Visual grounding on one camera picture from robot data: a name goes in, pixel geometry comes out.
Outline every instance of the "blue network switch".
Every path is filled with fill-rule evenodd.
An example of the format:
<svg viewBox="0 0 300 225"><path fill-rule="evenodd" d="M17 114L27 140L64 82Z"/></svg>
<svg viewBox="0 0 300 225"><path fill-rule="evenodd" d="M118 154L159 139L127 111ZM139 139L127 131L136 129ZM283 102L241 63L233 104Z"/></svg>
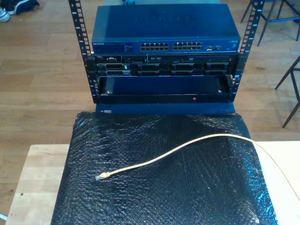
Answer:
<svg viewBox="0 0 300 225"><path fill-rule="evenodd" d="M236 52L240 36L226 4L100 6L97 55Z"/></svg>

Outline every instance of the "stool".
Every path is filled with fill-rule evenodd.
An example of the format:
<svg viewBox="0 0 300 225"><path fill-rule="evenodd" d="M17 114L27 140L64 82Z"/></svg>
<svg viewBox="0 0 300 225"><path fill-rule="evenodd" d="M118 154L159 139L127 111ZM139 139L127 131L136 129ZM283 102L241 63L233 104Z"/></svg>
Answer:
<svg viewBox="0 0 300 225"><path fill-rule="evenodd" d="M258 41L258 45L257 46L260 45L260 43L262 41L262 38L263 38L263 35L264 35L264 33L265 33L266 29L267 29L267 26L268 26L269 22L280 22L280 21L288 21L288 20L298 20L298 19L300 19L300 13L294 8L294 5L292 3L290 3L290 2L288 2L287 0L281 0L281 4L280 4L280 8L279 8L279 11L278 11L277 18L271 20L270 17L271 17L271 14L273 13L273 10L274 10L275 4L276 4L276 0L267 0L267 1L272 1L273 3L272 3L271 10L269 12L268 17L266 18L262 14L262 18L266 21L266 23L265 23L265 25L263 27L262 34L261 34L261 37L260 37L260 39ZM281 10L282 10L282 7L283 7L284 3L286 3L292 9L292 11L294 11L298 15L298 17L289 17L289 18L281 18L281 19L279 19L279 16L280 16L280 13L281 13ZM251 5L254 8L256 7L256 4L254 3L254 1L250 0L248 6L246 8L246 11L245 11L245 13L244 13L244 15L242 17L242 20L240 21L241 23L243 22L243 20L244 20L244 18L246 16L248 10L250 9ZM298 28L298 34L297 34L296 41L299 40L299 34L300 34L300 24L299 24L299 28Z"/></svg>
<svg viewBox="0 0 300 225"><path fill-rule="evenodd" d="M299 109L300 107L300 96L299 96L299 91L297 88L297 83L295 80L295 76L294 76L294 71L300 71L300 68L295 68L295 66L299 63L300 61L300 56L296 59L296 61L292 64L292 66L288 69L288 71L285 73L285 75L282 77L282 79L280 80L280 82L277 84L275 90L277 90L277 88L282 84L282 82L287 78L287 76L289 74L291 74L291 78L292 78L292 84L294 86L295 89L295 94L296 94L296 98L298 100L298 103L296 104L296 106L293 108L291 114L289 115L289 117L287 118L287 120L285 121L284 125L282 126L283 128L286 127L287 123L291 120L291 118L293 117L293 115L296 113L296 111Z"/></svg>

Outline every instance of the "white sneaker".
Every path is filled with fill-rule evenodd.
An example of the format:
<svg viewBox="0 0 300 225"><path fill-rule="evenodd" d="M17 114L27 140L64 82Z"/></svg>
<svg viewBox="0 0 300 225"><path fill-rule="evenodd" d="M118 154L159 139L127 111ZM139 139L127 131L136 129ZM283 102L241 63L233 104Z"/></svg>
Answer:
<svg viewBox="0 0 300 225"><path fill-rule="evenodd" d="M0 22L6 22L10 19L10 15L5 11L4 8L0 8Z"/></svg>

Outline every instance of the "server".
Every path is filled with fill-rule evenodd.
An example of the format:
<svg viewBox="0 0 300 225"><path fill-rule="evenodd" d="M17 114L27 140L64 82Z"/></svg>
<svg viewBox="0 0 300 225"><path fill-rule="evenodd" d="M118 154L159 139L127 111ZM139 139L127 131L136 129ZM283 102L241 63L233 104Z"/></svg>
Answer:
<svg viewBox="0 0 300 225"><path fill-rule="evenodd" d="M98 7L98 103L230 102L240 37L226 4Z"/></svg>

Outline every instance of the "wooden floor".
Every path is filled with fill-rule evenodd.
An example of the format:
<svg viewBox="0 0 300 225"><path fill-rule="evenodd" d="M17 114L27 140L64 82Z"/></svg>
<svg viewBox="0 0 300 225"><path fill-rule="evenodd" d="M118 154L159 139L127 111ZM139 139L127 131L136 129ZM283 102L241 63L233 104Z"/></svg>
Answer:
<svg viewBox="0 0 300 225"><path fill-rule="evenodd" d="M243 36L246 24L239 21L248 1L223 2ZM68 1L40 4L0 24L0 213L6 215L30 145L69 143L76 115L95 109ZM98 5L101 1L83 1L90 38ZM264 11L269 8L266 3ZM282 15L292 13L284 7ZM263 25L261 20L255 44ZM274 91L300 54L297 29L292 21L270 24L261 46L250 53L235 106L257 141L300 140L300 111L281 128L296 105L291 79Z"/></svg>

